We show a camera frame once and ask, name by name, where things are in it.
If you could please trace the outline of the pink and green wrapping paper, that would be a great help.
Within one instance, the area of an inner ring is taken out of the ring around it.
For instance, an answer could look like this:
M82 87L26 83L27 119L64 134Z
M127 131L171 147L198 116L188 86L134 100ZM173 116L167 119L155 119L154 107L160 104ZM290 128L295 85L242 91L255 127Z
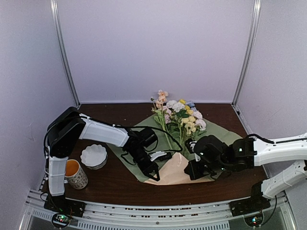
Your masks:
M241 136L228 131L227 129L205 120L206 132L205 136L214 135L222 142L227 145L232 144L235 140L240 139ZM216 180L221 174L217 173L215 176L205 176L197 180L191 180L188 174L184 173L184 169L188 165L188 161L194 159L193 154L184 153L174 153L172 158L167 161L156 161L159 166L160 180L155 181L143 175L141 170L137 165L132 165L132 157L128 154L125 158L121 158L124 154L122 148L116 147L114 145L108 145L113 153L119 158L123 165L129 170L128 175L134 175L136 179L142 183L154 184L154 185L176 185L176 184L192 184L192 183L206 183Z

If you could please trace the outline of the pink rose stem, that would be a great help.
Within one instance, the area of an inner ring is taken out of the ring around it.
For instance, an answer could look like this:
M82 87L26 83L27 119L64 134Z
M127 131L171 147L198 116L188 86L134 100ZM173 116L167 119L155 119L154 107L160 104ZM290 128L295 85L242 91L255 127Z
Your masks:
M183 124L181 120L186 113L185 105L186 101L184 99L179 101L171 100L166 103L165 123L171 132L181 132Z
M195 125L196 125L196 132L195 134L192 135L192 137L190 137L193 140L199 139L200 137L202 137L205 132L206 132L206 127L207 124L203 119L203 116L201 114L201 112L199 111L192 111L190 110L192 113L189 116L193 116L196 119Z

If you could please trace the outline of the cream yellow rose spray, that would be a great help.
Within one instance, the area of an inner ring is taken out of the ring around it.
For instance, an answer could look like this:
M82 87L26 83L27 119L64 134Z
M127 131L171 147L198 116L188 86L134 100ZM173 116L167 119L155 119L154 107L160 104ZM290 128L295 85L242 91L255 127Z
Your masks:
M196 119L193 116L180 118L178 120L179 142L184 147L185 141L195 134L197 128L195 125Z

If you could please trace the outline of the yellow flower stem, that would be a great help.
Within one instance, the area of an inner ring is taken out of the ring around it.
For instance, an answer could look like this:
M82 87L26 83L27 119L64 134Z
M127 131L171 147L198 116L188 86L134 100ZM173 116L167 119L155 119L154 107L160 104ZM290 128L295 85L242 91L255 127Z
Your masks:
M192 113L187 105L185 105L186 113L184 117L189 117L189 115Z

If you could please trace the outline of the blue flower stem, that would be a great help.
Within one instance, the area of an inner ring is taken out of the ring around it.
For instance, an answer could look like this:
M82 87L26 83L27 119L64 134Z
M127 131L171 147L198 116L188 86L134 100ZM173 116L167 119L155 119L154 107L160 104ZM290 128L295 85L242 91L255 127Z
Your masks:
M186 105L189 107L190 110L197 111L196 105L193 101L187 101Z

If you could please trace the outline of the peach blossom stem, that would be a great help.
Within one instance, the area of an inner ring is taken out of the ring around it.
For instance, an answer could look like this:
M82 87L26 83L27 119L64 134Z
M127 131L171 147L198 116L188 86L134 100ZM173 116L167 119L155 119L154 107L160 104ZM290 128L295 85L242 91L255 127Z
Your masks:
M170 133L170 126L173 118L173 105L176 100L169 101L168 92L159 90L157 99L151 98L153 103L152 112L155 114L155 121L161 126L163 131Z

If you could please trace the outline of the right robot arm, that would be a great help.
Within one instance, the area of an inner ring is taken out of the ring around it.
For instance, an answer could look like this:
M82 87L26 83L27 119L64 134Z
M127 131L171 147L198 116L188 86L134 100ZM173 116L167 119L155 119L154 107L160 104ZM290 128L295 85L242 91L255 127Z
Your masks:
M293 161L293 164L276 176L260 182L246 200L249 211L257 211L264 199L272 199L281 191L307 177L307 135L266 139L257 134L235 140L227 145L214 135L185 142L195 158L188 162L184 172L191 180L224 171L240 172L273 162Z

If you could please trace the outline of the white scalloped bowl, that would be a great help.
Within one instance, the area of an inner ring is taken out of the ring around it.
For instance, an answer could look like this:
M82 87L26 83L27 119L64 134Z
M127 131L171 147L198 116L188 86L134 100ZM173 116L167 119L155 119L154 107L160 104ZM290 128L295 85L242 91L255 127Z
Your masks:
M81 162L91 170L98 170L105 166L108 158L106 148L93 144L87 146L81 153Z

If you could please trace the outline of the patterned mug with orange inside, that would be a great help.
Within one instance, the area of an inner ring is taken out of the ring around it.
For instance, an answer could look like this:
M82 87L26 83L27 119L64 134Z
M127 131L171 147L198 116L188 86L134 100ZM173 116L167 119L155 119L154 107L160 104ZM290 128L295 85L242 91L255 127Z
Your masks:
M69 159L66 163L65 179L77 190L88 185L88 177L77 160Z

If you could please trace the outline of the aluminium front rail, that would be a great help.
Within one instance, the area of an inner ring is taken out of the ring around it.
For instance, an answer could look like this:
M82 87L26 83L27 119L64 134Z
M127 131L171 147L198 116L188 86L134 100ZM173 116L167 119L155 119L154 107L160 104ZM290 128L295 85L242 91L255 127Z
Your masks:
M287 196L281 193L263 211L234 216L229 201L181 206L127 206L86 202L82 217L73 217L66 230L296 230Z

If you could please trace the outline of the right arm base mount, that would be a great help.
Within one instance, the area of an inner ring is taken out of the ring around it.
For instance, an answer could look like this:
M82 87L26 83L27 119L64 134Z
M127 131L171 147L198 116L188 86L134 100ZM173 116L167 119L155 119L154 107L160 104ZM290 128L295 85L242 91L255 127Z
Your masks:
M253 228L259 227L264 222L263 210L270 206L270 200L263 197L250 197L229 203L232 216L244 216L245 223Z

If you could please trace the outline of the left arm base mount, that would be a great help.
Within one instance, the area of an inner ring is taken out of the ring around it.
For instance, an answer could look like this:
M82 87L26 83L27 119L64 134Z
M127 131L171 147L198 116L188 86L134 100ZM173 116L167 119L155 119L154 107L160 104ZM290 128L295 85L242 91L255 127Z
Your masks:
M86 204L81 201L65 200L64 204L47 199L44 203L44 209L55 212L51 217L52 225L57 229L63 229L71 224L77 218L83 217Z

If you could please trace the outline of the right aluminium frame post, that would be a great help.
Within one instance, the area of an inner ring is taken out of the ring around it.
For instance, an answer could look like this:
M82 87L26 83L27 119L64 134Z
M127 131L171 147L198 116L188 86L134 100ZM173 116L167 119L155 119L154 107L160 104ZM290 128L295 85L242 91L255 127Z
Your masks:
M237 83L235 95L232 101L232 106L234 108L237 107L238 100L240 97L240 94L243 89L244 81L248 72L251 56L252 56L252 49L256 41L256 36L258 32L258 27L259 27L259 21L260 21L260 13L261 13L261 0L254 0L254 5L253 5L253 12L252 12L252 17L251 17L251 23L250 23L250 30L249 30L249 35L248 35L248 42L247 42L247 47L243 59L243 64L242 68L240 71L240 76L239 80Z

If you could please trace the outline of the aluminium frame post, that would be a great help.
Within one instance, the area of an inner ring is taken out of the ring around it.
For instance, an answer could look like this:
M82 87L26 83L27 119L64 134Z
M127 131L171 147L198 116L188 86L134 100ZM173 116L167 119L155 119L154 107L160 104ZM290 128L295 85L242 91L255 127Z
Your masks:
M239 80L237 83L235 95L232 101L232 106L234 108L237 107L238 100L240 97L240 94L243 89L244 81L248 72L251 56L252 56L252 49L256 41L256 36L258 32L258 27L259 27L259 21L260 21L260 13L261 13L261 0L254 0L254 5L253 5L253 12L252 12L252 17L251 17L251 23L250 23L250 30L249 30L249 35L248 35L248 42L247 42L247 47L243 59L243 64L242 68L240 71L240 76Z
M70 89L70 92L72 94L72 97L74 99L74 103L77 108L81 106L79 97L77 95L76 87L73 82L73 78L71 75L71 69L69 65L69 60L64 44L64 39L63 39L63 33L62 33L62 28L61 28L61 23L60 23L60 16L59 16L59 8L58 8L58 1L57 0L50 0L50 6L51 6L51 13L52 13L52 18L55 26L55 31L57 35L57 40L58 40L58 45L59 45L59 51L60 51L60 56L62 60L62 64L64 67L64 72L66 79L68 81L68 86Z

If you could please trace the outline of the left aluminium frame post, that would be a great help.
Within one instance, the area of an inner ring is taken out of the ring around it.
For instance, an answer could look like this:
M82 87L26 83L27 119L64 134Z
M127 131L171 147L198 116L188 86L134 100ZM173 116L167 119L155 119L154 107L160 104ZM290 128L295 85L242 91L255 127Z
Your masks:
M62 33L62 28L61 28L61 23L60 23L60 16L59 16L59 8L58 8L58 1L57 0L50 0L50 6L51 6L51 13L52 13L52 18L55 26L55 31L57 35L57 40L58 40L58 45L59 45L59 51L60 51L60 56L62 60L62 64L64 67L64 72L66 79L68 81L68 86L70 89L70 92L72 94L72 97L74 99L74 103L77 108L81 106L79 97L77 95L76 87L73 82L73 78L71 75L71 69L69 65L69 60L64 44L64 39L63 39L63 33Z

